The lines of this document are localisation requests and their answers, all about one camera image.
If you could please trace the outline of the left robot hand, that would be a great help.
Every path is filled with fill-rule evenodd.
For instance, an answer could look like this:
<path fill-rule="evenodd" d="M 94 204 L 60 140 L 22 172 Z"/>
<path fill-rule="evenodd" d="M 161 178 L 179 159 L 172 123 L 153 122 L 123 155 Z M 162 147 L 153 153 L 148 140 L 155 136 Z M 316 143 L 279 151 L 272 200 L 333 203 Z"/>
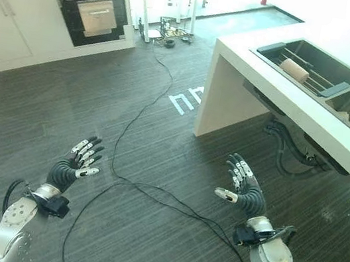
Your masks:
<path fill-rule="evenodd" d="M 77 180 L 100 172 L 94 164 L 101 159 L 101 138 L 92 136 L 81 140 L 56 164 L 47 175 L 46 183 L 64 193 Z"/>

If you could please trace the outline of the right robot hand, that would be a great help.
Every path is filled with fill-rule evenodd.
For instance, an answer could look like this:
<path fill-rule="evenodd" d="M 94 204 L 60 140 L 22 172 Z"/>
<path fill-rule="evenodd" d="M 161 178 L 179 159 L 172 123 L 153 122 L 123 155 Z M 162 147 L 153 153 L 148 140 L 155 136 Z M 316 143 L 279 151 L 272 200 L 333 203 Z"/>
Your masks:
<path fill-rule="evenodd" d="M 235 189 L 230 191 L 216 187 L 215 195 L 236 205 L 248 218 L 263 216 L 266 212 L 266 200 L 250 166 L 237 153 L 230 154 L 225 162 L 229 166 L 228 173 Z"/>

